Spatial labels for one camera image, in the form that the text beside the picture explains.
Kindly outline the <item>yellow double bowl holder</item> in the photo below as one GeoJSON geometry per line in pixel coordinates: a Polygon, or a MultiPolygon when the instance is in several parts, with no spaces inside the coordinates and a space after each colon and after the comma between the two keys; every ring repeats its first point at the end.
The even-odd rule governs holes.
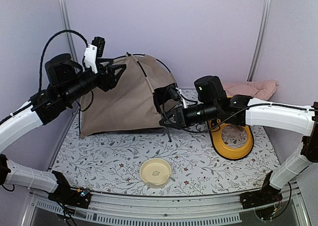
{"type": "Polygon", "coordinates": [[[240,160],[248,156],[254,146],[250,126],[223,123],[209,132],[215,152],[228,160],[240,160]]]}

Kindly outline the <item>aluminium frame post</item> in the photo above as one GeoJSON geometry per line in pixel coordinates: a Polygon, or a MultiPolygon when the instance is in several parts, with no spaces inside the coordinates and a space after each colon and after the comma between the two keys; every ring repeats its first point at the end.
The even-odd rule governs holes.
{"type": "Polygon", "coordinates": [[[246,79],[247,81],[253,81],[256,74],[256,69],[257,69],[257,65],[259,62],[260,54],[261,54],[262,44],[265,37],[266,26],[267,26],[269,15],[270,15],[271,1],[272,0],[263,0],[260,26],[259,26],[255,49],[254,49],[252,60],[251,60],[251,65],[250,65],[249,72],[246,79]]]}
{"type": "MultiPolygon", "coordinates": [[[[59,4],[59,8],[60,8],[63,28],[71,30],[70,19],[69,19],[68,8],[67,8],[67,1],[66,0],[58,0],[58,4],[59,4]]],[[[71,57],[74,61],[77,62],[78,57],[77,57],[77,52],[76,52],[76,48],[75,48],[72,34],[67,33],[66,39],[67,39],[68,48],[69,48],[70,53],[71,53],[71,57]]]]}

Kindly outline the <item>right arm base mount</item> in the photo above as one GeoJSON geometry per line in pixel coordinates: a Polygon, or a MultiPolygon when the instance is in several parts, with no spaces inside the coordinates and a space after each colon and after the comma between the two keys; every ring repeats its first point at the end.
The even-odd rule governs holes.
{"type": "Polygon", "coordinates": [[[243,209],[254,208],[256,216],[262,221],[272,220],[282,203],[281,193],[272,194],[261,190],[240,194],[239,201],[243,209]]]}

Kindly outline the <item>pink checkered cushion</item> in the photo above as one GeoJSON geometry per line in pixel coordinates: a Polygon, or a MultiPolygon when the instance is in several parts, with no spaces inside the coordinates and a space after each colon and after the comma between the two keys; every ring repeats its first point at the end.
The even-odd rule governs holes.
{"type": "Polygon", "coordinates": [[[222,86],[228,97],[234,95],[247,95],[261,100],[269,100],[277,91],[278,81],[246,81],[246,82],[222,82],[222,86]]]}

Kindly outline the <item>floral table mat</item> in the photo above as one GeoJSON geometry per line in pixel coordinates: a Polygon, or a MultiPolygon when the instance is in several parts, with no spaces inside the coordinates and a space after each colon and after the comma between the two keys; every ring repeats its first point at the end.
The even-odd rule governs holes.
{"type": "Polygon", "coordinates": [[[53,163],[73,187],[148,196],[197,196],[261,187],[279,166],[261,126],[252,126],[253,148],[240,160],[217,154],[206,124],[181,130],[151,129],[80,138],[74,120],[53,163]]]}

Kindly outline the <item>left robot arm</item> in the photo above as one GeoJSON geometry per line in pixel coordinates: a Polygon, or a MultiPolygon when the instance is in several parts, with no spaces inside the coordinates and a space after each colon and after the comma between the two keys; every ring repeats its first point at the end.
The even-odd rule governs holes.
{"type": "MultiPolygon", "coordinates": [[[[49,60],[45,64],[48,87],[30,97],[18,110],[1,121],[0,150],[4,151],[30,132],[48,125],[95,88],[104,92],[113,89],[127,67],[125,64],[115,64],[112,59],[93,57],[91,62],[84,69],[71,60],[70,54],[60,54],[49,60]]],[[[74,199],[74,193],[62,173],[18,164],[3,153],[0,155],[0,183],[54,193],[63,203],[70,203],[74,199]]]]}

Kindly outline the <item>cream paw print bowl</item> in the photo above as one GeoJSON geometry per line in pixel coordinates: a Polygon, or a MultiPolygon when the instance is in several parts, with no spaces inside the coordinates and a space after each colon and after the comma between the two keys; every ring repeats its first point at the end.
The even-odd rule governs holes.
{"type": "Polygon", "coordinates": [[[150,188],[162,188],[170,180],[172,169],[170,164],[161,158],[146,160],[140,167],[140,177],[150,188]]]}

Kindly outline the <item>front aluminium rail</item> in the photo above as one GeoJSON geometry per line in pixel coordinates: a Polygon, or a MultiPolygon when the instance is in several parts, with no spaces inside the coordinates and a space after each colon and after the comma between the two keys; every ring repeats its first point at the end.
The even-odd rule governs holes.
{"type": "Polygon", "coordinates": [[[282,190],[273,219],[264,220],[274,204],[245,209],[240,193],[205,196],[128,196],[92,193],[87,209],[71,214],[40,191],[31,191],[24,226],[309,226],[311,220],[296,182],[282,190]]]}

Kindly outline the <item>right aluminium frame post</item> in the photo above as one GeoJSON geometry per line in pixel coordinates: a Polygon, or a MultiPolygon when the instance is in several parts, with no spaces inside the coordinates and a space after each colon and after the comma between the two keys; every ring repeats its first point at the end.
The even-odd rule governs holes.
{"type": "Polygon", "coordinates": [[[254,49],[252,60],[251,60],[251,65],[250,65],[249,72],[246,79],[247,81],[253,81],[256,74],[256,69],[257,69],[257,65],[259,62],[260,54],[261,54],[262,44],[265,37],[266,26],[267,26],[269,15],[270,15],[271,1],[272,0],[263,0],[260,26],[259,26],[255,49],[254,49]]]}

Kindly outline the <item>black tent pole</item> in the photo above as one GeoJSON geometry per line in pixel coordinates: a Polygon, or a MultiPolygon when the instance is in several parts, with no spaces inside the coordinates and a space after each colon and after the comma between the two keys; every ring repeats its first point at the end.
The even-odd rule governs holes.
{"type": "MultiPolygon", "coordinates": [[[[148,86],[149,86],[149,88],[150,88],[150,90],[151,90],[151,92],[152,92],[156,110],[158,111],[158,113],[160,113],[160,116],[163,117],[163,113],[162,113],[161,107],[160,107],[160,105],[159,105],[159,103],[158,103],[158,100],[157,100],[155,91],[154,91],[154,89],[153,89],[153,87],[152,87],[152,85],[151,85],[151,83],[150,83],[150,81],[149,81],[149,79],[148,79],[147,74],[146,74],[145,70],[143,69],[142,65],[140,64],[140,62],[139,62],[139,61],[136,61],[136,63],[137,63],[137,65],[140,67],[140,69],[142,70],[142,72],[143,72],[143,74],[144,74],[144,76],[145,76],[145,78],[146,78],[146,81],[147,81],[147,83],[148,83],[148,86]]],[[[166,130],[166,133],[167,133],[167,136],[168,136],[168,141],[171,143],[171,142],[172,142],[172,139],[171,139],[171,136],[170,136],[170,132],[169,132],[169,130],[168,130],[167,127],[164,127],[164,129],[166,130]]]]}
{"type": "Polygon", "coordinates": [[[159,59],[147,54],[130,54],[128,52],[125,56],[131,58],[133,63],[141,69],[152,90],[176,84],[176,79],[170,69],[159,59]]]}

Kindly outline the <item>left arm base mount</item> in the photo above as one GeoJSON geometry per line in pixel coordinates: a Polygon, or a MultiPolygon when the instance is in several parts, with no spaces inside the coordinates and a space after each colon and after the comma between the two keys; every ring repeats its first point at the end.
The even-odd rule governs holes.
{"type": "Polygon", "coordinates": [[[48,199],[61,205],[88,209],[91,193],[84,188],[72,189],[66,186],[58,186],[54,192],[48,193],[48,199]]]}

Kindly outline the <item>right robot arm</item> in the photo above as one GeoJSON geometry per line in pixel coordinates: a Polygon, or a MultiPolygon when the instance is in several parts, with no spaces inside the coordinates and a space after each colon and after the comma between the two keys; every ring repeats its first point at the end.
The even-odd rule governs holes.
{"type": "Polygon", "coordinates": [[[268,173],[257,200],[268,204],[291,179],[318,161],[318,104],[296,106],[247,95],[228,98],[218,76],[204,76],[194,83],[198,104],[163,111],[159,124],[188,131],[190,126],[219,119],[238,126],[265,126],[302,134],[298,148],[276,170],[268,173]]]}

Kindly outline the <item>beige pet tent fabric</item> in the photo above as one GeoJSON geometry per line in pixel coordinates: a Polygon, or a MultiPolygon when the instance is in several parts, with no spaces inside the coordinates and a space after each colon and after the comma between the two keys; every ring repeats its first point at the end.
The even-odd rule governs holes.
{"type": "MultiPolygon", "coordinates": [[[[80,137],[117,131],[133,131],[159,128],[162,118],[156,110],[152,92],[141,69],[131,58],[124,56],[114,59],[114,64],[126,64],[116,87],[108,92],[95,88],[92,93],[80,99],[82,112],[80,137]]],[[[155,89],[161,109],[176,105],[165,90],[176,84],[155,89]]]]}

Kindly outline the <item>left aluminium frame post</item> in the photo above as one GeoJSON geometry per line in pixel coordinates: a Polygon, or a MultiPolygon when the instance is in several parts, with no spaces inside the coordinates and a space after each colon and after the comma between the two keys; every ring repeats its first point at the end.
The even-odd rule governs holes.
{"type": "MultiPolygon", "coordinates": [[[[68,8],[67,8],[67,1],[66,0],[58,0],[58,4],[59,4],[59,8],[60,8],[63,28],[71,30],[70,19],[69,19],[68,8]]],[[[66,39],[67,39],[68,48],[69,48],[70,53],[71,53],[71,57],[74,61],[77,62],[78,57],[77,57],[77,52],[76,52],[76,48],[75,48],[72,34],[67,33],[66,39]]]]}

